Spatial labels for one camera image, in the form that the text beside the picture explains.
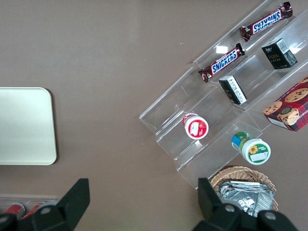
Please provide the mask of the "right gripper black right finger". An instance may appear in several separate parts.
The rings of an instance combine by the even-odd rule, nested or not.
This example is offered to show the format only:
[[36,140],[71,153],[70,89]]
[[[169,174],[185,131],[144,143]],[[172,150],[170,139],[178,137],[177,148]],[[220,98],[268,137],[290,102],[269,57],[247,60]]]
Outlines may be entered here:
[[196,231],[239,230],[241,211],[232,204],[222,203],[207,178],[198,179],[198,204],[204,220],[196,225]]

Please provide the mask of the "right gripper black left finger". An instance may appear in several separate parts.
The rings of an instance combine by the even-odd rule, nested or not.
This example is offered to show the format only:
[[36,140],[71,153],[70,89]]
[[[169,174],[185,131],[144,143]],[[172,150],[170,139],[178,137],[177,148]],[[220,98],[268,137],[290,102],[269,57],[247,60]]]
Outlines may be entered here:
[[73,231],[90,204],[89,179],[79,179],[56,205],[18,221],[18,231]]

